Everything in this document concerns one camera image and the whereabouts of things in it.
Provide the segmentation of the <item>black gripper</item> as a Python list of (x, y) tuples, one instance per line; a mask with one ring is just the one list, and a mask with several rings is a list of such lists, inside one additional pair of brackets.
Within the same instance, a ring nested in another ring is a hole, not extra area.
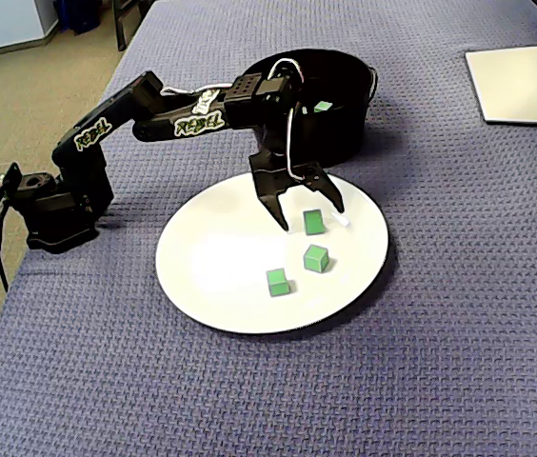
[[(288, 222), (277, 194), (298, 186), (300, 181), (290, 176), (287, 168), (287, 157), (284, 154), (261, 150), (249, 157), (249, 165), (254, 186), (260, 196), (259, 201), (279, 227), (288, 232)], [(304, 164), (304, 186), (311, 191), (320, 192), (333, 204), (338, 212), (345, 211), (344, 200), (340, 190), (331, 181), (319, 163), (309, 162)]]

